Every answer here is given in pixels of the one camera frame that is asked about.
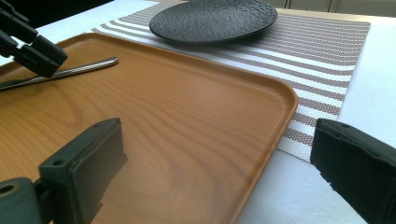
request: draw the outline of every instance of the black plate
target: black plate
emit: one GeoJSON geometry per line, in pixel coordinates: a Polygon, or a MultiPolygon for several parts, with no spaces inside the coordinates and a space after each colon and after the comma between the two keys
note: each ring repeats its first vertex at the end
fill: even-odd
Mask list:
{"type": "Polygon", "coordinates": [[[155,15],[149,29],[177,42],[218,42],[257,33],[276,18],[276,10],[261,0],[192,0],[155,15]]]}

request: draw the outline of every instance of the clamp jaw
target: clamp jaw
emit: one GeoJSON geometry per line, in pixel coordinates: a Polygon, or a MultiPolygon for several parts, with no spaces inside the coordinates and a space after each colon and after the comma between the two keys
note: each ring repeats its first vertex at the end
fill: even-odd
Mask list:
{"type": "Polygon", "coordinates": [[[89,224],[125,162],[120,119],[96,123],[42,162],[35,183],[0,182],[0,223],[89,224]]]}
{"type": "Polygon", "coordinates": [[[350,125],[319,119],[311,163],[368,223],[396,223],[396,149],[350,125]]]}
{"type": "Polygon", "coordinates": [[[67,59],[67,54],[48,41],[38,31],[27,24],[28,19],[15,11],[14,7],[0,0],[0,55],[25,66],[42,77],[52,77],[67,59]]]}

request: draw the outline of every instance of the wood grain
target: wood grain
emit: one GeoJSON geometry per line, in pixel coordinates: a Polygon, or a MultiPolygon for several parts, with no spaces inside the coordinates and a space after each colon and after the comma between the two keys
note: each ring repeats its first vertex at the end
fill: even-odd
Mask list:
{"type": "MultiPolygon", "coordinates": [[[[0,179],[40,162],[90,125],[119,117],[129,161],[94,223],[232,223],[297,106],[287,85],[186,55],[81,35],[64,67],[116,66],[0,92],[0,179]]],[[[6,77],[26,74],[8,64],[6,77]]]]}

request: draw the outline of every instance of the white stripe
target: white stripe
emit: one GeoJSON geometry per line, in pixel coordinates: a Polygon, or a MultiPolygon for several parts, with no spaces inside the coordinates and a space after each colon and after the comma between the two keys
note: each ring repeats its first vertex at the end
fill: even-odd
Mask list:
{"type": "Polygon", "coordinates": [[[128,29],[128,28],[125,28],[125,27],[122,27],[122,26],[113,25],[110,22],[106,22],[105,25],[110,27],[110,28],[122,30],[122,31],[125,31],[125,32],[128,32],[128,33],[134,33],[134,34],[137,34],[137,35],[145,35],[145,36],[149,36],[149,37],[157,37],[153,33],[148,33],[148,32],[145,32],[145,31],[131,30],[131,29],[128,29]]]}
{"type": "MultiPolygon", "coordinates": [[[[271,36],[271,37],[274,37],[274,38],[280,38],[280,37],[283,37],[283,38],[286,38],[286,39],[289,39],[289,40],[299,40],[299,41],[302,41],[302,39],[299,37],[299,36],[297,36],[297,35],[293,35],[293,34],[289,34],[289,33],[280,33],[280,32],[271,32],[270,34],[268,34],[268,36],[271,36]]],[[[309,36],[304,36],[304,39],[308,39],[308,40],[305,40],[305,41],[318,41],[318,39],[317,38],[314,38],[314,37],[309,37],[309,36]]],[[[360,41],[354,41],[355,43],[348,43],[348,45],[352,48],[352,49],[354,49],[354,48],[359,48],[360,46],[361,46],[361,42],[360,41]]],[[[328,43],[328,45],[332,45],[332,43],[334,43],[334,45],[335,46],[338,46],[338,45],[340,45],[340,41],[332,41],[332,40],[326,40],[326,43],[328,43]]]]}
{"type": "Polygon", "coordinates": [[[126,21],[126,22],[129,22],[129,23],[144,23],[144,24],[149,24],[149,21],[147,21],[146,19],[144,19],[144,18],[137,18],[137,17],[135,17],[135,18],[127,18],[127,17],[123,17],[123,18],[120,18],[120,19],[123,19],[124,21],[126,21]]]}
{"type": "Polygon", "coordinates": [[[277,147],[291,155],[295,155],[301,158],[304,161],[309,161],[309,158],[311,156],[312,148],[310,146],[286,137],[282,137],[277,147]]]}
{"type": "Polygon", "coordinates": [[[274,41],[277,41],[277,42],[280,42],[280,43],[283,42],[283,44],[285,46],[287,46],[287,45],[298,45],[298,46],[302,46],[303,48],[304,47],[314,47],[316,49],[324,49],[324,50],[331,49],[332,51],[338,51],[338,52],[345,53],[345,54],[348,54],[348,55],[350,55],[352,53],[353,54],[357,54],[357,53],[360,52],[360,48],[356,48],[356,47],[353,48],[352,46],[343,47],[340,44],[335,46],[335,45],[331,45],[331,44],[326,44],[327,41],[323,42],[323,43],[318,43],[317,45],[312,46],[312,44],[313,44],[312,41],[310,41],[310,40],[307,41],[307,40],[303,40],[303,39],[291,39],[291,38],[289,38],[289,39],[287,39],[287,38],[279,39],[279,38],[272,37],[272,36],[268,35],[268,36],[265,37],[265,40],[267,40],[269,42],[271,42],[271,40],[274,40],[274,41]]]}
{"type": "Polygon", "coordinates": [[[258,53],[262,53],[262,54],[268,54],[268,55],[271,55],[274,57],[283,58],[283,59],[295,61],[298,63],[312,64],[314,66],[324,67],[324,68],[333,69],[333,70],[348,71],[348,70],[353,70],[355,68],[355,66],[352,66],[352,65],[342,66],[342,65],[330,64],[330,63],[322,63],[322,62],[318,62],[318,61],[314,61],[314,60],[310,60],[310,59],[304,59],[304,58],[300,58],[300,57],[296,57],[296,56],[292,56],[292,55],[288,55],[288,54],[273,52],[273,51],[267,50],[267,49],[256,49],[256,48],[252,48],[252,47],[248,47],[248,46],[242,46],[242,45],[240,45],[240,46],[241,46],[241,48],[247,49],[250,51],[254,51],[254,52],[258,52],[258,53]]]}
{"type": "MultiPolygon", "coordinates": [[[[274,45],[274,46],[280,46],[281,48],[284,47],[283,44],[278,44],[278,43],[270,43],[270,44],[274,45]]],[[[313,54],[307,54],[307,55],[312,55],[312,56],[317,56],[318,53],[322,53],[322,54],[327,55],[328,57],[349,58],[349,56],[340,56],[339,54],[334,54],[334,53],[325,52],[325,51],[319,51],[319,50],[314,50],[314,49],[306,49],[306,48],[295,47],[295,46],[288,46],[288,48],[289,49],[297,49],[297,50],[305,50],[305,51],[308,51],[310,53],[313,52],[313,54]]]]}
{"type": "MultiPolygon", "coordinates": [[[[149,28],[147,26],[132,24],[132,23],[125,22],[125,21],[120,21],[120,20],[115,20],[115,22],[118,23],[118,24],[129,26],[129,27],[136,27],[136,28],[145,29],[145,30],[149,31],[149,28]]],[[[127,30],[127,29],[125,29],[123,27],[116,26],[116,25],[112,25],[111,27],[112,28],[121,29],[123,31],[128,31],[128,32],[131,32],[131,33],[134,32],[133,30],[127,30]]],[[[334,64],[329,64],[329,63],[317,62],[317,61],[314,61],[314,60],[303,59],[303,58],[299,58],[299,57],[295,57],[295,56],[290,56],[290,55],[287,55],[287,54],[276,53],[276,52],[273,52],[273,51],[270,51],[270,50],[265,50],[265,49],[255,49],[255,48],[252,48],[252,47],[245,47],[245,46],[242,46],[242,47],[244,49],[248,49],[248,50],[251,50],[251,51],[258,52],[258,53],[264,53],[264,54],[276,56],[276,57],[279,57],[279,58],[293,60],[293,61],[296,61],[296,62],[299,62],[299,63],[308,63],[308,64],[312,64],[312,65],[315,65],[315,66],[320,66],[320,67],[329,68],[329,69],[333,69],[333,70],[348,71],[348,70],[353,70],[355,68],[355,66],[352,66],[352,65],[350,65],[350,66],[334,65],[334,64]]]]}
{"type": "Polygon", "coordinates": [[[246,60],[251,60],[253,62],[268,63],[268,64],[271,64],[271,65],[275,65],[275,66],[278,66],[278,67],[286,68],[286,69],[293,70],[293,71],[296,71],[296,72],[308,74],[308,75],[313,76],[313,77],[326,78],[326,79],[333,80],[333,81],[349,81],[350,80],[350,76],[332,75],[332,74],[329,74],[329,73],[323,73],[323,72],[319,72],[319,71],[316,71],[316,70],[312,70],[312,69],[308,69],[308,68],[302,68],[302,67],[299,67],[299,66],[291,65],[291,64],[288,64],[288,63],[281,63],[281,62],[273,61],[273,60],[270,60],[270,59],[264,59],[262,57],[257,57],[257,56],[253,56],[253,55],[247,55],[247,54],[232,52],[232,51],[228,51],[228,50],[223,50],[221,52],[224,52],[227,55],[231,55],[231,56],[234,56],[234,57],[238,57],[238,58],[242,58],[242,59],[246,59],[246,60]]]}
{"type": "Polygon", "coordinates": [[[343,103],[342,101],[335,100],[335,99],[330,98],[330,97],[322,96],[322,95],[316,94],[316,93],[314,93],[312,91],[302,91],[302,90],[299,90],[299,89],[294,89],[294,91],[301,98],[322,102],[322,103],[327,104],[327,105],[334,105],[334,106],[337,106],[337,107],[341,108],[341,104],[343,103]]]}
{"type": "Polygon", "coordinates": [[[136,27],[136,28],[139,28],[139,29],[144,29],[144,30],[149,31],[149,28],[147,26],[133,24],[133,23],[126,22],[126,21],[120,21],[119,19],[114,20],[114,22],[118,23],[118,24],[121,24],[121,25],[126,25],[126,26],[129,26],[129,27],[136,27]]]}
{"type": "Polygon", "coordinates": [[[304,123],[301,123],[297,120],[292,119],[289,123],[289,129],[293,129],[296,130],[300,133],[305,133],[308,135],[313,136],[314,132],[315,132],[315,127],[311,127],[309,125],[306,125],[304,123]]]}
{"type": "Polygon", "coordinates": [[[326,85],[326,84],[322,84],[322,83],[317,83],[316,81],[311,81],[311,80],[308,80],[308,79],[305,79],[302,77],[295,77],[295,76],[292,76],[289,74],[277,72],[277,71],[270,70],[267,68],[261,68],[261,67],[257,67],[257,66],[253,66],[253,65],[249,65],[249,64],[245,64],[245,63],[234,62],[234,61],[230,61],[227,59],[214,58],[213,60],[218,63],[225,63],[225,64],[228,64],[231,66],[236,66],[239,68],[246,69],[248,71],[256,72],[256,73],[263,74],[263,75],[268,75],[270,77],[278,77],[278,78],[282,78],[284,80],[289,80],[289,81],[293,81],[293,82],[297,82],[297,83],[304,83],[304,85],[306,85],[306,86],[315,87],[317,89],[324,90],[324,91],[331,91],[331,92],[335,92],[335,93],[339,93],[339,94],[345,94],[345,92],[347,91],[347,88],[344,88],[344,87],[334,87],[334,86],[330,86],[330,85],[326,85]]]}
{"type": "Polygon", "coordinates": [[[313,119],[337,119],[337,116],[334,114],[326,113],[324,111],[316,110],[304,105],[298,105],[296,113],[308,116],[313,119]]]}
{"type": "Polygon", "coordinates": [[[298,50],[295,50],[295,49],[291,50],[291,49],[285,49],[285,48],[276,47],[276,46],[266,46],[266,48],[268,48],[268,49],[280,49],[282,51],[287,51],[287,52],[290,52],[290,53],[298,53],[298,54],[307,55],[307,56],[314,57],[314,58],[319,58],[321,60],[326,60],[326,61],[331,60],[333,62],[338,62],[338,63],[355,63],[356,62],[356,60],[353,60],[353,59],[351,59],[351,60],[339,60],[339,59],[335,59],[335,58],[332,58],[332,57],[318,56],[316,54],[304,53],[304,52],[301,52],[301,51],[298,51],[298,50]]]}
{"type": "MultiPolygon", "coordinates": [[[[297,27],[302,27],[304,24],[304,28],[306,27],[306,22],[296,21],[295,19],[290,19],[286,17],[279,18],[279,21],[285,22],[287,25],[295,25],[297,27]]],[[[319,30],[323,33],[329,30],[329,23],[326,22],[310,22],[309,27],[314,30],[319,30]]],[[[343,23],[333,23],[331,29],[332,30],[339,30],[339,33],[351,35],[356,34],[356,32],[349,32],[350,28],[356,27],[356,24],[344,25],[343,23]]]]}
{"type": "Polygon", "coordinates": [[[344,26],[346,28],[355,28],[356,26],[365,27],[369,26],[370,23],[368,22],[361,22],[361,21],[337,21],[337,20],[329,20],[329,19],[318,19],[318,18],[311,18],[311,17],[300,17],[300,16],[293,16],[288,14],[283,14],[279,18],[280,20],[286,21],[295,21],[296,17],[299,18],[301,21],[309,21],[310,24],[324,24],[326,29],[329,28],[329,24],[334,25],[336,27],[344,26]]]}
{"type": "MultiPolygon", "coordinates": [[[[114,26],[112,24],[108,24],[108,23],[106,25],[108,25],[109,27],[115,27],[117,29],[124,30],[126,32],[130,32],[130,33],[133,33],[133,34],[139,34],[139,35],[156,37],[155,35],[153,35],[151,33],[140,32],[140,31],[135,31],[135,30],[129,30],[129,29],[122,28],[122,27],[116,27],[116,26],[114,26]]],[[[105,33],[110,33],[110,34],[113,34],[113,35],[119,35],[119,36],[122,36],[122,37],[127,38],[127,39],[131,39],[131,37],[129,35],[124,35],[122,33],[115,32],[115,31],[110,31],[110,30],[107,30],[107,29],[104,29],[104,28],[102,29],[102,27],[101,27],[101,31],[105,32],[105,33]]],[[[274,70],[261,68],[261,67],[258,67],[258,66],[253,66],[253,65],[249,65],[249,64],[245,64],[245,63],[235,62],[235,61],[231,61],[231,60],[227,60],[227,59],[221,59],[221,58],[218,58],[216,56],[205,54],[205,53],[188,52],[188,51],[183,51],[183,50],[179,50],[179,49],[174,49],[174,48],[172,48],[172,47],[170,47],[168,45],[157,43],[157,42],[154,42],[154,41],[141,41],[141,42],[150,43],[150,45],[159,46],[159,47],[162,47],[162,48],[165,48],[165,49],[172,49],[172,50],[175,50],[175,51],[181,51],[181,52],[184,52],[184,53],[187,53],[187,54],[192,54],[192,55],[195,55],[195,56],[198,56],[198,57],[201,57],[201,58],[209,59],[209,60],[212,60],[212,61],[215,61],[215,62],[218,62],[218,63],[225,63],[225,64],[228,64],[230,66],[236,66],[236,67],[239,67],[239,68],[243,68],[243,69],[246,69],[246,70],[249,70],[249,71],[253,71],[253,72],[256,72],[256,73],[259,73],[259,74],[264,74],[264,75],[268,75],[268,76],[271,76],[271,77],[279,77],[279,78],[286,79],[286,80],[293,81],[293,82],[304,83],[307,86],[312,86],[312,87],[315,87],[315,88],[318,88],[318,89],[324,90],[324,91],[331,91],[331,92],[340,93],[340,94],[345,94],[345,92],[347,91],[347,89],[343,88],[343,87],[334,87],[334,86],[330,86],[330,85],[326,85],[326,84],[322,84],[322,83],[317,83],[316,81],[311,81],[311,80],[308,80],[308,79],[305,79],[305,78],[295,77],[295,76],[288,75],[288,74],[285,74],[285,73],[280,73],[280,72],[277,72],[277,71],[274,71],[274,70]]]]}
{"type": "MultiPolygon", "coordinates": [[[[301,35],[312,35],[312,36],[317,36],[319,38],[321,37],[327,37],[330,39],[334,39],[334,40],[340,40],[343,41],[345,39],[345,37],[348,37],[348,35],[339,35],[339,34],[329,34],[329,33],[324,33],[324,32],[318,32],[318,31],[310,31],[309,33],[307,33],[307,30],[305,30],[305,26],[285,26],[285,31],[287,31],[288,33],[295,33],[295,34],[301,34],[301,35]]],[[[355,41],[356,40],[363,40],[365,36],[355,36],[355,41]]]]}

